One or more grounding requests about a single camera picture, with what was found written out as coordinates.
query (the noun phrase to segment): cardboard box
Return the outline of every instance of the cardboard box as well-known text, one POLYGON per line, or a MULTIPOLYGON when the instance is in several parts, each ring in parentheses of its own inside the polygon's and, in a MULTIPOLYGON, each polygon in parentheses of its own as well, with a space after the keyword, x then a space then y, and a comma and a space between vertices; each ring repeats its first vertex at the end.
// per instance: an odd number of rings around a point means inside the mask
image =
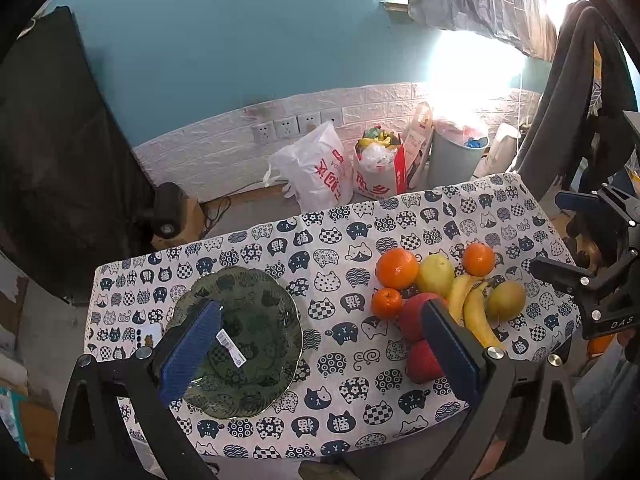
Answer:
POLYGON ((58 436, 56 412, 28 400, 18 403, 18 411, 29 456, 34 460, 40 460, 47 474, 52 477, 55 472, 58 436))
POLYGON ((0 348, 9 352, 15 349, 28 283, 18 267, 0 256, 0 348))
POLYGON ((167 240, 154 235, 151 244, 162 251, 200 240, 204 228, 204 213, 197 198, 183 198, 180 202, 180 227, 182 230, 167 240))

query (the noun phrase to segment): blue wall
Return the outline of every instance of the blue wall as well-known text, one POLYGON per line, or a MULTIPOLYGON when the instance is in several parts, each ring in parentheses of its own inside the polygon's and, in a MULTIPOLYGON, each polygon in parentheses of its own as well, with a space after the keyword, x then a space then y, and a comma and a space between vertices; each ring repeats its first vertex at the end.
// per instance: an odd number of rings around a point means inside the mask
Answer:
MULTIPOLYGON (((132 146, 292 94, 427 79, 440 35, 382 0, 54 0, 132 146)), ((548 64, 527 59, 524 88, 548 64)))

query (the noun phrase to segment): black speaker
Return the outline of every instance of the black speaker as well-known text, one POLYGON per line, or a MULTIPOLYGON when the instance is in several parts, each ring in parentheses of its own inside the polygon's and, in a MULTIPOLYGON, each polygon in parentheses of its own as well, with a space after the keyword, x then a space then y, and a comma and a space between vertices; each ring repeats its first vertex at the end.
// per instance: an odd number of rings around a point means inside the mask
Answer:
POLYGON ((152 227, 160 238, 173 238, 180 232, 180 202, 182 190, 173 182, 160 184, 156 189, 152 227))

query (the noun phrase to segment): blue gripper pad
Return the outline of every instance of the blue gripper pad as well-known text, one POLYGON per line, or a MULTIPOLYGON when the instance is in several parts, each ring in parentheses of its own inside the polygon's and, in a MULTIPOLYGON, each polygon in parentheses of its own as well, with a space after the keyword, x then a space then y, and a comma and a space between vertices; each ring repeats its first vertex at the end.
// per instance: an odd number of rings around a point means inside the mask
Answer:
POLYGON ((209 301, 162 366, 158 394, 163 406, 184 395, 221 328, 222 306, 209 301))
POLYGON ((466 332, 466 328, 456 326, 446 308, 440 305, 439 310, 434 301, 429 300, 422 306, 422 334, 455 396, 473 406, 480 399, 482 377, 478 362, 468 354, 465 344, 472 348, 476 346, 478 355, 481 354, 482 347, 470 332, 466 332))

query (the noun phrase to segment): dark gray cloth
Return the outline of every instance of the dark gray cloth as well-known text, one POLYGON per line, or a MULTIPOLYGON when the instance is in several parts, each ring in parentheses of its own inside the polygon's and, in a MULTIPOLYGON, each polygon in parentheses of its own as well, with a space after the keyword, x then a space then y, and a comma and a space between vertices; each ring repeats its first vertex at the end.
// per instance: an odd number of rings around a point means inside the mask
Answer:
POLYGON ((580 428, 589 430, 582 441, 585 478, 609 478, 607 469, 628 465, 617 455, 635 444, 640 426, 638 366, 626 361, 616 339, 574 386, 574 397, 580 428))
POLYGON ((515 169, 533 196, 540 200, 557 176, 564 176, 568 168, 575 171, 575 161, 582 156, 590 158, 586 173, 595 186, 621 170, 634 147, 634 133, 623 120, 623 110, 637 111, 638 104, 620 42, 589 2, 571 4, 540 106, 516 156, 515 169), (598 130, 598 147, 587 153, 594 44, 602 57, 599 118, 608 119, 608 126, 614 127, 598 130), (586 138, 584 146, 580 141, 586 138))

